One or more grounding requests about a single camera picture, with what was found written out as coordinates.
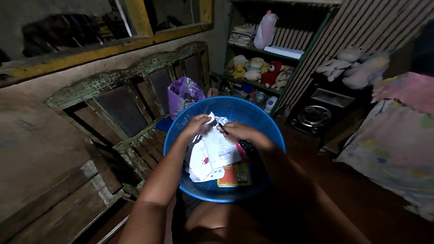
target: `corrugated wall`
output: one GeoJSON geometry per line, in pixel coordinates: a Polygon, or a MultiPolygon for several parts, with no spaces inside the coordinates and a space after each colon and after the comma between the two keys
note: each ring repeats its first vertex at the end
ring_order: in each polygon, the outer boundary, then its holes
{"type": "Polygon", "coordinates": [[[395,50],[434,18],[434,0],[346,0],[321,33],[280,104],[292,108],[311,83],[310,75],[349,44],[366,52],[395,50]]]}

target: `orange booklet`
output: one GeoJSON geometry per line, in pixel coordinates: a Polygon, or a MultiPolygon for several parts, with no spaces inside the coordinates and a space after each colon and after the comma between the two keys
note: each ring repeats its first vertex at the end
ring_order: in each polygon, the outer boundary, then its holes
{"type": "Polygon", "coordinates": [[[224,177],[217,180],[218,187],[238,187],[252,184],[250,165],[243,162],[224,167],[224,177]]]}

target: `red stuffed animal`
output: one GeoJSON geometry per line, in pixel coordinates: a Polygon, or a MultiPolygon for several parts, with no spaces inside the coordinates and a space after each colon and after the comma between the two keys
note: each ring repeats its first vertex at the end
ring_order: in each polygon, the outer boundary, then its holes
{"type": "Polygon", "coordinates": [[[277,74],[284,68],[282,62],[272,61],[268,71],[261,75],[261,84],[265,84],[266,88],[272,87],[276,83],[277,74]]]}

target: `white plastic bag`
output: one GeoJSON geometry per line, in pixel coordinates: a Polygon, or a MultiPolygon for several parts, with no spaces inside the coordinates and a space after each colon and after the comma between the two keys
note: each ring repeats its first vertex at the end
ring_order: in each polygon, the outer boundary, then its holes
{"type": "Polygon", "coordinates": [[[261,23],[259,23],[258,32],[256,33],[253,42],[257,49],[264,49],[272,43],[274,37],[274,26],[277,19],[277,15],[271,13],[271,10],[267,11],[267,14],[262,17],[261,23]]]}

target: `purple plastic bag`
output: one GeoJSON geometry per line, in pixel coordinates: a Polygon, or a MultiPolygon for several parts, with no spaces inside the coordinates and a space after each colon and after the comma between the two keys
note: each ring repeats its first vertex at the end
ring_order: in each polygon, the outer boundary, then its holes
{"type": "Polygon", "coordinates": [[[175,120],[184,109],[205,98],[202,89],[190,78],[183,76],[167,87],[170,118],[175,120]]]}

